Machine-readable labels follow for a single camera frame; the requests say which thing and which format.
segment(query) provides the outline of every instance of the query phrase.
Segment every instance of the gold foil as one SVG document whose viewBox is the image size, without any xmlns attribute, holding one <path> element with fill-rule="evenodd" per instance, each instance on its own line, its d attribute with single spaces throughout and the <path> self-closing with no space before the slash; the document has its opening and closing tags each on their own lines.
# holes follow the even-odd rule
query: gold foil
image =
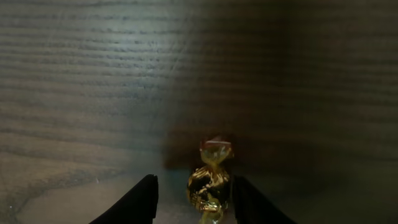
<svg viewBox="0 0 398 224">
<path fill-rule="evenodd" d="M 232 145 L 221 135 L 202 140 L 200 156 L 206 164 L 195 169 L 188 180 L 190 203 L 203 213 L 200 223 L 217 224 L 228 207 L 231 179 L 220 164 L 233 157 Z"/>
</svg>

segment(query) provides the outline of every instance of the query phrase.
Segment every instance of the wood grain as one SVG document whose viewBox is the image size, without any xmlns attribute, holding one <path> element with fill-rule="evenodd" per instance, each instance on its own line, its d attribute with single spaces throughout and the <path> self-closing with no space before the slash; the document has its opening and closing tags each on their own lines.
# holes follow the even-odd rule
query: wood grain
<svg viewBox="0 0 398 224">
<path fill-rule="evenodd" d="M 396 223 L 395 1 L 0 1 L 0 223 L 87 223 L 144 175 L 190 223 L 199 139 L 298 223 Z"/>
</svg>

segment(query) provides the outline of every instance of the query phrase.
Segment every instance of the dark wood tabletop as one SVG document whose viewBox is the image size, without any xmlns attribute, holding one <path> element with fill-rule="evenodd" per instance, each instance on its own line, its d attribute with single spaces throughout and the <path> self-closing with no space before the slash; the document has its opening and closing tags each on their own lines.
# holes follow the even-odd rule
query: dark wood tabletop
<svg viewBox="0 0 398 224">
<path fill-rule="evenodd" d="M 88 223 L 146 174 L 155 223 L 196 223 L 217 132 L 297 223 L 397 223 L 397 24 L 395 0 L 1 0 L 0 224 Z"/>
</svg>

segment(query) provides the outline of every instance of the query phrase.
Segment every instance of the transparent yellow wrapper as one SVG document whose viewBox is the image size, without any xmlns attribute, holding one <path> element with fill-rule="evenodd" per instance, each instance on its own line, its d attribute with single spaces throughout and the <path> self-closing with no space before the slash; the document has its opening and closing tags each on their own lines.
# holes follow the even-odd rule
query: transparent yellow wrapper
<svg viewBox="0 0 398 224">
<path fill-rule="evenodd" d="M 189 177 L 188 199 L 203 213 L 201 224 L 219 224 L 228 207 L 231 190 L 230 176 L 220 164 L 233 157 L 231 142 L 222 135 L 204 139 L 200 155 L 206 165 L 195 169 Z"/>
</svg>

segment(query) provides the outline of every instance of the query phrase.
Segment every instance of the candy wrapper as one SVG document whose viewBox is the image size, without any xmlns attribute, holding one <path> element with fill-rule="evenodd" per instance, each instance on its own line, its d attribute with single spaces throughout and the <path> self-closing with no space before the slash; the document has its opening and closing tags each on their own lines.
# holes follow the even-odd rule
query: candy wrapper
<svg viewBox="0 0 398 224">
<path fill-rule="evenodd" d="M 200 155 L 206 165 L 189 177 L 188 199 L 203 213 L 200 224 L 219 224 L 231 190 L 230 176 L 220 164 L 233 157 L 231 142 L 222 135 L 206 138 L 200 144 Z"/>
</svg>

